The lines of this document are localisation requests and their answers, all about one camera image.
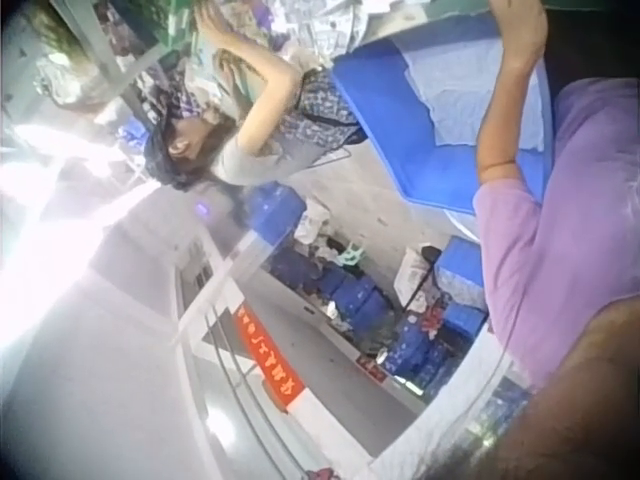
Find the gray shirt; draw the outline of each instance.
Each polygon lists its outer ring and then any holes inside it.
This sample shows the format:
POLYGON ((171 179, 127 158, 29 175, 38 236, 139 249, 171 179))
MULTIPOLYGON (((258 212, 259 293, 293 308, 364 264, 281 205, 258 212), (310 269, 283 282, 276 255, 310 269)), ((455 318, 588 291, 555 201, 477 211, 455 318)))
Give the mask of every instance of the gray shirt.
POLYGON ((286 138, 276 132, 266 146, 265 155, 248 155, 240 149, 234 135, 213 162, 211 172, 231 185, 262 185, 309 168, 326 151, 326 148, 286 138))

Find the raised arm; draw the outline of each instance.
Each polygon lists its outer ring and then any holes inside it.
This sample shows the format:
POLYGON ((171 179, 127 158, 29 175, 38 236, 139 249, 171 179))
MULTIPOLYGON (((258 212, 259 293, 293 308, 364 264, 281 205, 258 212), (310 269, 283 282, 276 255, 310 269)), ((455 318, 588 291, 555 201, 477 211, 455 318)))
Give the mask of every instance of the raised arm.
POLYGON ((504 53, 477 142, 480 183, 521 178, 516 164, 529 80, 544 53, 547 16, 540 0, 490 0, 504 53))
POLYGON ((251 65, 265 80, 265 88, 240 127, 238 147, 257 155, 269 140, 293 97, 302 73, 286 60, 229 30, 218 7, 210 2, 196 10, 198 30, 218 48, 224 48, 251 65))

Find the red banner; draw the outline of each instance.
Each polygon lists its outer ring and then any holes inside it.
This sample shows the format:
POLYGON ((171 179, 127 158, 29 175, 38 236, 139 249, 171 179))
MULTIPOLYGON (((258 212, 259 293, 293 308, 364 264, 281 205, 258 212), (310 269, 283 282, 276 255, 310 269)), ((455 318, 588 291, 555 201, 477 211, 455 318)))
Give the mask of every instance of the red banner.
POLYGON ((242 341, 262 370, 273 394, 285 408, 288 407, 305 389, 300 377, 247 305, 241 305, 234 317, 242 341))

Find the plastic bag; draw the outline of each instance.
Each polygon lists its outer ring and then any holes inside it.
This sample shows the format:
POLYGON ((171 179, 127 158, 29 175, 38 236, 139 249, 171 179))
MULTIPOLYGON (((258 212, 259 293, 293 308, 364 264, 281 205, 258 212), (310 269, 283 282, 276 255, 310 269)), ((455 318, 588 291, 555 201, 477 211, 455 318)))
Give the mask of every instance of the plastic bag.
MULTIPOLYGON (((398 295, 402 305, 406 305, 413 292, 420 284, 420 281, 429 271, 429 264, 416 252, 407 248, 400 264, 396 278, 393 281, 393 288, 398 295)), ((424 313, 427 310, 427 298, 424 292, 420 291, 409 305, 408 310, 416 313, 424 313)))
POLYGON ((293 237, 303 245, 311 245, 318 237, 322 225, 331 218, 331 212, 312 198, 307 199, 307 209, 302 214, 293 237))

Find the woman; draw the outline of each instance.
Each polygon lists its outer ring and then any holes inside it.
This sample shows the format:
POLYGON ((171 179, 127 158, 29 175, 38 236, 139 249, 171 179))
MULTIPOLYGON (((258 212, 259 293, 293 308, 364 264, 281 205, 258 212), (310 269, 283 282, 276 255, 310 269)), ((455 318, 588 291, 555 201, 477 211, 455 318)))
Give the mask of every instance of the woman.
POLYGON ((325 154, 366 139, 326 70, 304 75, 284 59, 231 31, 218 7, 197 8, 201 35, 244 60, 264 79, 255 104, 235 82, 236 119, 218 108, 200 117, 162 119, 145 147, 147 170, 180 190, 219 179, 232 185, 281 180, 325 154))

